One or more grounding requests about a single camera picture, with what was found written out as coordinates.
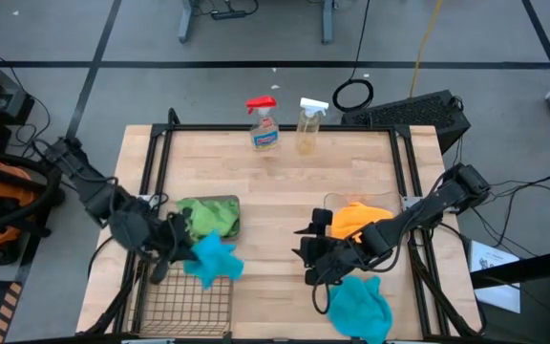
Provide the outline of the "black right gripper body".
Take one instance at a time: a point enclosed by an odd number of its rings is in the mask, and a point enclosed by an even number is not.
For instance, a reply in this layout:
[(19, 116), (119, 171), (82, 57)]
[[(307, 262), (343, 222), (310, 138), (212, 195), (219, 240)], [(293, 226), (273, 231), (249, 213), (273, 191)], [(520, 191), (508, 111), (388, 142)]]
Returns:
[(376, 225), (367, 226), (367, 247), (352, 242), (345, 246), (324, 247), (319, 241), (325, 236), (326, 225), (331, 222), (332, 213), (324, 208), (312, 210), (311, 223), (324, 226), (323, 235), (301, 235), (300, 249), (314, 251), (315, 261), (304, 262), (305, 283), (310, 286), (339, 284), (344, 276), (354, 269), (368, 268), (371, 261), (381, 256), (381, 232)]

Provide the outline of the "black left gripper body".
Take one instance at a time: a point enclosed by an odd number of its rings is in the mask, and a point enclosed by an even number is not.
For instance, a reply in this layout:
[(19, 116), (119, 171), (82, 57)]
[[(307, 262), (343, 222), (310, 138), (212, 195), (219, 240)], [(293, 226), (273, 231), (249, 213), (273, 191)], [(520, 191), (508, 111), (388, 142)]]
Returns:
[(150, 276), (151, 283), (160, 283), (169, 266), (177, 261), (197, 261), (192, 251), (193, 240), (187, 232), (187, 218), (183, 214), (169, 212), (159, 228), (157, 253), (159, 258)]

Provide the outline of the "teal microfiber towel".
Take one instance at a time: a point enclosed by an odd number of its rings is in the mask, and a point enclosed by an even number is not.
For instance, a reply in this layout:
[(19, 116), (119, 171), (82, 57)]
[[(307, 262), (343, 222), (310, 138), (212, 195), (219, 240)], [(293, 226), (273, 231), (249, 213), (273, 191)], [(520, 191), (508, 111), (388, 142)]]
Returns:
[(217, 231), (213, 231), (191, 247), (196, 260), (185, 261), (183, 271), (198, 278), (205, 290), (209, 290), (218, 277), (238, 280), (243, 274), (243, 261), (234, 255), (235, 245), (224, 243)]
[(392, 312), (380, 287), (379, 276), (346, 276), (330, 292), (327, 318), (333, 327), (344, 336), (383, 344), (392, 326)]

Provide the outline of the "smoky grey plastic bin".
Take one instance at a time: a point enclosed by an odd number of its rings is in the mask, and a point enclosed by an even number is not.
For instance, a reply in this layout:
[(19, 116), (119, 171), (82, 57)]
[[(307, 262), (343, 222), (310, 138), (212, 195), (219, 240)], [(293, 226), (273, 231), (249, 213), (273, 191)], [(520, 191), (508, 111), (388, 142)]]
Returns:
[(223, 240), (234, 240), (239, 235), (241, 206), (237, 196), (184, 198), (176, 202), (176, 208), (187, 218), (187, 232), (195, 242), (213, 232)]

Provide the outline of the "clear plastic bin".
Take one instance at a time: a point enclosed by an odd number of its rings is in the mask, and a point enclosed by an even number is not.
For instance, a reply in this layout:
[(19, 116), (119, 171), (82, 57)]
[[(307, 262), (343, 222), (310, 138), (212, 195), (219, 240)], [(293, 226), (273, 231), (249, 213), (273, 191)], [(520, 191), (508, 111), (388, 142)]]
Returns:
[[(397, 193), (382, 193), (382, 194), (341, 194), (341, 193), (328, 193), (324, 198), (324, 209), (329, 210), (332, 213), (331, 216), (331, 222), (333, 214), (341, 209), (342, 207), (347, 206), (350, 203), (359, 202), (364, 205), (368, 206), (374, 206), (374, 207), (380, 207), (389, 210), (394, 214), (394, 219), (397, 215), (401, 212), (401, 196)], [(345, 246), (349, 242), (352, 242), (353, 244), (356, 244), (361, 247), (367, 247), (366, 243), (368, 242), (368, 235), (369, 232), (367, 230), (367, 226), (370, 225), (376, 225), (376, 223), (369, 223), (365, 226), (361, 227), (359, 232), (361, 233), (360, 239), (361, 243), (355, 242), (351, 237), (348, 237), (346, 239), (336, 239), (330, 236), (330, 225), (326, 225), (325, 229), (325, 236), (323, 239), (319, 241), (319, 243), (324, 247), (338, 247), (338, 246)]]

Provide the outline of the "clear spray bottle white trigger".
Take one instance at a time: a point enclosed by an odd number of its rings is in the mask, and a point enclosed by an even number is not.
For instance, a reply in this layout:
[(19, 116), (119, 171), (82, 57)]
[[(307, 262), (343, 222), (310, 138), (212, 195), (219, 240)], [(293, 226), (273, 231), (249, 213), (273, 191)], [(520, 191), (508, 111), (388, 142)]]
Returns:
[(296, 128), (296, 151), (305, 156), (311, 154), (316, 147), (321, 119), (327, 114), (329, 104), (302, 97), (300, 107), (301, 113)]

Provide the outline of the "Windex spray bottle red trigger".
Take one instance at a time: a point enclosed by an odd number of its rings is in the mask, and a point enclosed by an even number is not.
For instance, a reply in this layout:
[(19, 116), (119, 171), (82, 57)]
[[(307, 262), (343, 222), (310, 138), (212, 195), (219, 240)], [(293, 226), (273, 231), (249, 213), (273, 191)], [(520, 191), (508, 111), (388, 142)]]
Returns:
[(249, 99), (245, 106), (247, 113), (254, 116), (256, 123), (250, 129), (252, 146), (257, 151), (273, 148), (279, 139), (279, 125), (272, 111), (277, 107), (277, 101), (271, 96), (261, 96)]

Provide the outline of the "white printed paper sheet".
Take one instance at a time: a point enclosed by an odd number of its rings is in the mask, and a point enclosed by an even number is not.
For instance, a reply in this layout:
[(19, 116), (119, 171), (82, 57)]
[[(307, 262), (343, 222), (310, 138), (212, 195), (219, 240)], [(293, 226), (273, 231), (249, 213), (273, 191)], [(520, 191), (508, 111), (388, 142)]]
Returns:
[[(517, 262), (519, 258), (511, 253), (472, 241), (470, 245), (470, 271), (475, 272), (483, 269), (494, 268), (500, 265)], [(520, 291), (519, 284), (510, 286), (496, 286), (475, 290), (476, 299), (479, 302), (506, 310), (508, 312), (520, 313)]]

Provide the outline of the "orange shop vacuum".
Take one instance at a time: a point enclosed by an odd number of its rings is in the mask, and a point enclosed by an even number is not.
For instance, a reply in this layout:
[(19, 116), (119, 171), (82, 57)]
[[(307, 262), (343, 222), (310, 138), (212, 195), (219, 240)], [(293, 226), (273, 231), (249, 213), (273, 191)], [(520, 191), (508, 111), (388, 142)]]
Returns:
[(44, 217), (65, 201), (60, 174), (30, 159), (0, 154), (0, 266), (20, 256), (25, 233), (46, 238)]

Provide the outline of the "black aluminium table frame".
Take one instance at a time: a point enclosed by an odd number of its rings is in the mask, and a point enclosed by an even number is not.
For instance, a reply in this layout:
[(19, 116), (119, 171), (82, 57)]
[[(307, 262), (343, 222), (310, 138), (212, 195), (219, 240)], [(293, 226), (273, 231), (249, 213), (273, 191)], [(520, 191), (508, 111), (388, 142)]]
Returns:
[[(291, 249), (299, 246), (300, 235), (310, 221), (312, 209), (321, 207), (327, 194), (381, 195), (392, 211), (401, 203), (391, 152), (389, 132), (359, 126), (323, 126), (312, 155), (301, 156), (295, 149), (295, 125), (280, 125), (275, 148), (256, 151), (246, 124), (181, 124), (174, 129), (164, 176), (164, 193), (174, 209), (185, 197), (236, 195), (241, 201), (241, 232), (234, 241), (235, 254), (244, 260), (243, 276), (229, 288), (234, 339), (332, 339), (344, 337), (324, 315), (314, 310), (311, 286), (304, 283), (301, 259)], [(152, 129), (157, 125), (128, 125), (120, 146), (116, 173), (120, 183), (138, 192), (144, 171)], [(444, 172), (437, 134), (433, 126), (409, 126), (422, 193), (426, 195)], [(470, 272), (460, 239), (439, 227), (433, 236), (434, 259), (443, 293), (475, 331), (481, 321)], [(121, 285), (127, 252), (113, 241), (95, 258), (76, 331), (93, 326), (105, 312)], [(397, 264), (381, 278), (380, 291), (389, 302), (393, 326), (389, 339), (422, 338), (413, 273), (407, 246)], [(146, 293), (145, 320), (136, 333), (171, 335), (183, 325), (198, 333), (198, 320), (207, 315), (175, 315), (174, 311), (207, 311), (198, 306), (199, 297)]]

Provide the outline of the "metal desk frame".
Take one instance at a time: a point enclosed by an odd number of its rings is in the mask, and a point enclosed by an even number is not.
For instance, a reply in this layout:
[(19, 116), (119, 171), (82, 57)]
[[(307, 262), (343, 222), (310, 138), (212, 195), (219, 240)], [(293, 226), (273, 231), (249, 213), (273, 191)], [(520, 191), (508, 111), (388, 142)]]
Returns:
[[(260, 7), (260, 0), (250, 0), (254, 8), (251, 11), (246, 11), (247, 16), (254, 14)], [(327, 45), (333, 40), (333, 14), (338, 8), (336, 0), (306, 0), (310, 4), (321, 6), (322, 18), (322, 44)], [(182, 5), (182, 13), (180, 16), (180, 25), (178, 30), (178, 40), (180, 43), (185, 43), (188, 40), (190, 25), (192, 19), (200, 16), (211, 17), (212, 11), (220, 11), (216, 8), (214, 0), (180, 0)], [(236, 10), (231, 3), (231, 0), (223, 0), (226, 5), (225, 11), (240, 11)]]

